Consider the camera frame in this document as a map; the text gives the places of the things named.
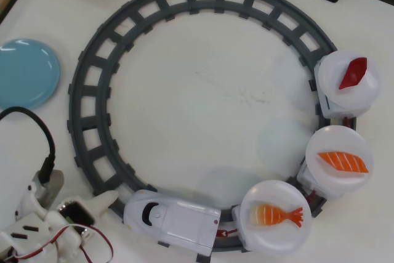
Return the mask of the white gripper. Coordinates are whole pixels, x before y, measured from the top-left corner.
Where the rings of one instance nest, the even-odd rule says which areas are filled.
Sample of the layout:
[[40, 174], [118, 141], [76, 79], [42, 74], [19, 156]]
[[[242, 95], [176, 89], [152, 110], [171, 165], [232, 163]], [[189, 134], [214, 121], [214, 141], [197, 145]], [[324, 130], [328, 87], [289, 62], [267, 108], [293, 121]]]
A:
[[84, 252], [101, 216], [118, 199], [109, 190], [86, 201], [67, 198], [51, 209], [64, 180], [32, 180], [15, 211], [15, 262], [91, 262]]

